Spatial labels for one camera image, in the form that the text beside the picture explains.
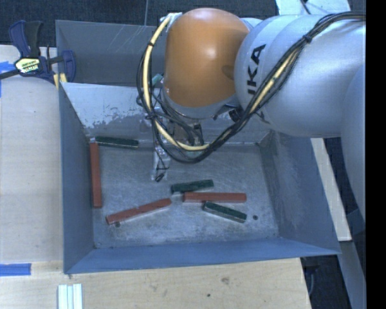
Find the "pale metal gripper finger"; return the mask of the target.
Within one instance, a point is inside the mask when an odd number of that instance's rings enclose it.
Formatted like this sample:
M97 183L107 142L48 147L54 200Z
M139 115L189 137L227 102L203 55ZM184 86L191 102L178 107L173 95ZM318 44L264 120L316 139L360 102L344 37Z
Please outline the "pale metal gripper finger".
M158 172L159 156L155 150L152 151L152 169L151 169L151 180L155 181L159 175Z
M158 182L160 182L165 176L167 171L167 155L166 153L158 153Z

